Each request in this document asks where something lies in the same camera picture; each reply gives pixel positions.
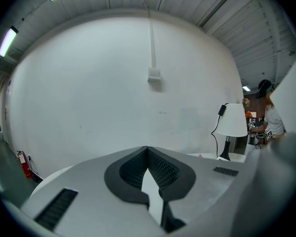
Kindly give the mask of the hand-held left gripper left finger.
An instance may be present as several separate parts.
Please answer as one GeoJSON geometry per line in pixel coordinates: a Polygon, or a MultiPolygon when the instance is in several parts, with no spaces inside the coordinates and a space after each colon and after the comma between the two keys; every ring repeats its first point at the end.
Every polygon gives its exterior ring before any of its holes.
{"type": "Polygon", "coordinates": [[[62,189],[77,196],[56,225],[54,233],[62,237],[163,237],[144,204],[124,202],[105,184],[105,170],[113,162],[137,148],[119,151],[78,163],[39,188],[21,206],[35,219],[62,189]]]}

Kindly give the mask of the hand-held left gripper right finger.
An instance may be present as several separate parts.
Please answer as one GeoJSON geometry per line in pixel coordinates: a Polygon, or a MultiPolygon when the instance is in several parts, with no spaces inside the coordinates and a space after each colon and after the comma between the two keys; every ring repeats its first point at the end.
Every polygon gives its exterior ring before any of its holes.
{"type": "Polygon", "coordinates": [[[234,176],[214,171],[215,167],[223,167],[233,170],[240,170],[245,161],[245,156],[230,153],[230,161],[217,160],[215,153],[183,154],[159,148],[173,158],[189,165],[195,172],[196,179],[193,187],[183,198],[169,202],[173,216],[182,220],[187,225],[196,220],[201,214],[207,211],[229,188],[234,176]]]}

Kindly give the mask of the white shade table lamp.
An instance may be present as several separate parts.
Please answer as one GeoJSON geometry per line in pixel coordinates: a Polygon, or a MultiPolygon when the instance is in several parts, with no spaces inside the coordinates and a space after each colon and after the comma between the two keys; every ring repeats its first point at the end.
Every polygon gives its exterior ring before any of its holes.
{"type": "Polygon", "coordinates": [[[226,103],[221,105],[218,115],[219,122],[215,132],[225,136],[225,145],[217,159],[230,161],[230,139],[245,137],[248,134],[244,107],[242,104],[226,103]]]}

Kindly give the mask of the red fire extinguisher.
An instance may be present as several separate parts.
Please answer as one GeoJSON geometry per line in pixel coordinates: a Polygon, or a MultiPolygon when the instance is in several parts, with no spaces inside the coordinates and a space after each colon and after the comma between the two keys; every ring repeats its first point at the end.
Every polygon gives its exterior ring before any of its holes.
{"type": "Polygon", "coordinates": [[[25,176],[28,179],[32,178],[33,177],[32,171],[29,168],[25,153],[23,151],[17,151],[17,156],[18,156],[18,159],[19,159],[19,161],[21,163],[21,166],[22,166],[22,169],[24,171],[25,176]]]}

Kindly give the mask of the white door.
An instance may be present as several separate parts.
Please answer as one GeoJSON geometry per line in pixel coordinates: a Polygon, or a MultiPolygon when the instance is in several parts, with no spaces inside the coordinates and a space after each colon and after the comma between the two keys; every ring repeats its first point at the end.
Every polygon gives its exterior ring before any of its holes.
{"type": "Polygon", "coordinates": [[[10,128],[10,104],[11,104],[11,80],[8,81],[4,99],[4,127],[5,140],[8,145],[12,145],[11,128],[10,128]]]}

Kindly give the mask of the white junction box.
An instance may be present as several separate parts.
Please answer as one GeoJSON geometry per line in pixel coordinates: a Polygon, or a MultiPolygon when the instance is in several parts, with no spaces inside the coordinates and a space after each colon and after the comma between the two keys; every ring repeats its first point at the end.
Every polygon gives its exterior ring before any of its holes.
{"type": "Polygon", "coordinates": [[[148,81],[161,81],[161,70],[157,68],[148,68],[148,81]]]}

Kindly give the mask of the white wall conduit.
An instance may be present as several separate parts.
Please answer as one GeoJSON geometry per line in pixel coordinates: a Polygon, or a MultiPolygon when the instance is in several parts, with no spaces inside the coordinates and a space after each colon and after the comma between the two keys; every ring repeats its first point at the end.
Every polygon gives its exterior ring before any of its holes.
{"type": "Polygon", "coordinates": [[[156,60],[155,60],[155,47],[154,47],[154,35],[153,35],[153,24],[151,19],[150,9],[147,8],[148,11],[148,21],[149,21],[149,36],[150,36],[150,53],[151,53],[151,67],[155,68],[156,60]]]}

